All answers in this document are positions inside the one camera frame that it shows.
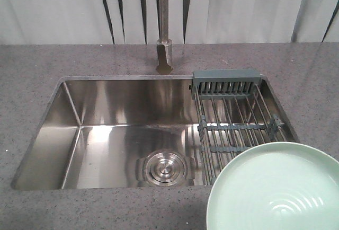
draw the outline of sink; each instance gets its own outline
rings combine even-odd
[[[12,187],[53,190],[206,184],[191,85],[192,76],[182,75],[60,80]],[[296,141],[264,77],[260,87],[270,111],[279,116],[286,139]],[[241,104],[243,113],[250,114]],[[216,106],[222,114],[221,104]],[[211,117],[213,107],[206,103],[205,111],[216,122]]]

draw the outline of white curtain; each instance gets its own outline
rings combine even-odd
[[[102,0],[0,0],[2,44],[112,43]]]
[[[190,0],[188,10],[183,3],[169,0],[173,43],[339,41],[338,0]],[[0,19],[1,44],[111,44],[112,37],[144,44],[159,37],[156,0],[0,0]]]

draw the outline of faucet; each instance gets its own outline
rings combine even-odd
[[[161,75],[168,75],[172,70],[172,41],[168,38],[168,0],[158,0],[159,36],[157,40],[158,66]]]

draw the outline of mint green plate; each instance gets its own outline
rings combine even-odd
[[[241,153],[212,188],[207,229],[339,230],[339,162],[297,143]]]

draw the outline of countertop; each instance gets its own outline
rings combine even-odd
[[[156,75],[156,63],[153,45],[0,46],[0,229],[205,229],[211,187],[11,188],[61,77]],[[173,65],[258,69],[300,142],[339,160],[339,43],[175,45]]]

